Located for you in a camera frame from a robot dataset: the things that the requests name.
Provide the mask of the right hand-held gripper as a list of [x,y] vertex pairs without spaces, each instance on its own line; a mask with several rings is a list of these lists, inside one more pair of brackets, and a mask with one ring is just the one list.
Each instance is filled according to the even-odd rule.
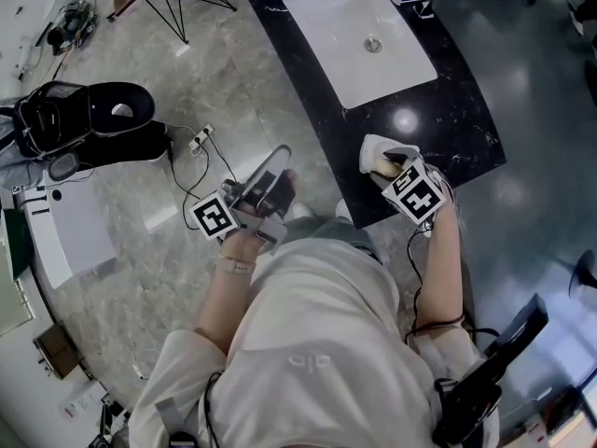
[[421,160],[416,147],[392,147],[382,154],[391,162],[406,163],[402,173],[382,191],[382,196],[429,237],[438,210],[448,200],[441,175]]

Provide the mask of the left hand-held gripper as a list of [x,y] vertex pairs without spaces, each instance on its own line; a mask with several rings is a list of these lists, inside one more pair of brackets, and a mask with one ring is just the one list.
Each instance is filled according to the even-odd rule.
[[286,237],[283,218],[296,197],[297,174],[286,169],[291,149],[280,145],[244,184],[226,180],[216,192],[195,203],[189,213],[208,240],[245,231],[271,245],[274,252]]

